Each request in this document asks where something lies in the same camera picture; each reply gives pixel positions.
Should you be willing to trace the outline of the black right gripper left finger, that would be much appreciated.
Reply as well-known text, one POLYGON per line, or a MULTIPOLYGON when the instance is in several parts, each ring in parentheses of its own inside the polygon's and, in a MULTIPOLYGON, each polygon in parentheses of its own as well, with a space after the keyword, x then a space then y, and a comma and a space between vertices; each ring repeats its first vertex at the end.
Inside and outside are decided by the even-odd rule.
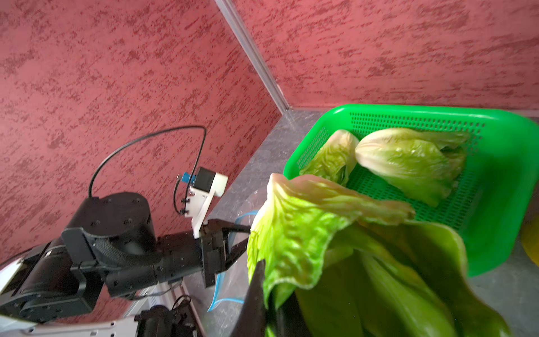
POLYGON ((231 337, 264 337, 266 307, 263 293, 265 260, 258 261, 249 284, 244 304, 231 332, 231 337))

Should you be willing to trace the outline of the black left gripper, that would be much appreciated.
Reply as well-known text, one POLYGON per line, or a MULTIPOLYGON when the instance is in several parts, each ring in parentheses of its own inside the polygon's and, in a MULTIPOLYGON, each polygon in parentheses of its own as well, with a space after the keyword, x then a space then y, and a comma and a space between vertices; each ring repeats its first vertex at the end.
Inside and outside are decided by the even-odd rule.
POLYGON ((205 286, 216 283, 216 275, 229 270, 246 252, 248 239, 230 246, 230 233, 247 233, 251 228, 221 219, 211 219, 196 238, 183 232, 160 237, 161 260, 155 264, 157 282, 178 281, 200 272, 205 286))

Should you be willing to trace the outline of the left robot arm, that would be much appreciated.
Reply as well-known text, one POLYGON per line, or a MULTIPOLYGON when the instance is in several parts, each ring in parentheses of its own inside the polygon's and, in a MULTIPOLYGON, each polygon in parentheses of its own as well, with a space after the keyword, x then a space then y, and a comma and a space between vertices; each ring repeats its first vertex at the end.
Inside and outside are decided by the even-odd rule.
POLYGON ((230 245, 249 228, 211 219, 198 234, 157 237, 144 196, 122 192, 85 199, 61 236, 1 270, 1 331, 91 313, 103 289, 138 300, 140 291, 201 273, 206 286, 246 251, 230 245))

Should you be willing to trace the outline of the clear zipper bag blue seal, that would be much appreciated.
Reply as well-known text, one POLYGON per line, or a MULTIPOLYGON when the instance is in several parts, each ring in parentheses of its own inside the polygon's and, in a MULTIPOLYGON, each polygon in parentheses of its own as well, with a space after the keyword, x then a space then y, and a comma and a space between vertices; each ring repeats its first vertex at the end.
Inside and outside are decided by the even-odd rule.
MULTIPOLYGON (((267 198, 262 185, 244 192, 229 190, 210 213, 209 218, 227 220, 235 225, 250 227, 267 198)), ((193 297, 194 305, 202 320, 231 314, 241 310, 248 289, 247 255, 242 254, 230 269, 216 276, 216 284, 205 287, 200 274, 185 279, 185 286, 193 297)))

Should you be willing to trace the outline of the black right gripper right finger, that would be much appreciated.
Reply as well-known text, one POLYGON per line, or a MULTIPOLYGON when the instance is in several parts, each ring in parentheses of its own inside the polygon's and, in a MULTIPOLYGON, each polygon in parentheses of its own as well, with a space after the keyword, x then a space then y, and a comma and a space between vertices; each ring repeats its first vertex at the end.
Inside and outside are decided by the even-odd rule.
POLYGON ((275 336, 304 336, 312 334, 307 327, 301 312, 296 294, 292 293, 289 298, 279 307, 274 304, 275 296, 269 298, 269 330, 275 336))

